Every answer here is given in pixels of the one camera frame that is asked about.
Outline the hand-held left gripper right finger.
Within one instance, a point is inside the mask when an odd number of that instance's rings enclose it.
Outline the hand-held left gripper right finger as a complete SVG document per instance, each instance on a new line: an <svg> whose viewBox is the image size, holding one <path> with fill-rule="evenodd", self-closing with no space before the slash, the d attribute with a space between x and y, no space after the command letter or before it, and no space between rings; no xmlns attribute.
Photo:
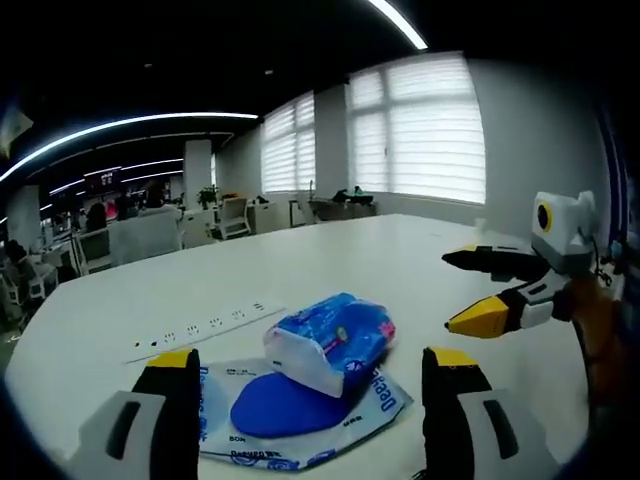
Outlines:
<svg viewBox="0 0 640 480"><path fill-rule="evenodd" d="M427 347L421 362L423 479L551 479L542 425L479 364L454 349Z"/></svg>

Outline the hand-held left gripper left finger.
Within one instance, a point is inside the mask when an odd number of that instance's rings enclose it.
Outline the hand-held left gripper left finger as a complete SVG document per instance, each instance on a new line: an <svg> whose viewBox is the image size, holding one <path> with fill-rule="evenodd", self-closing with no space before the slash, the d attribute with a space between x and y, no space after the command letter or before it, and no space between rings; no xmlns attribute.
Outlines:
<svg viewBox="0 0 640 480"><path fill-rule="evenodd" d="M86 420L68 462L72 479L196 479L200 359L195 348L150 360L130 391Z"/></svg>

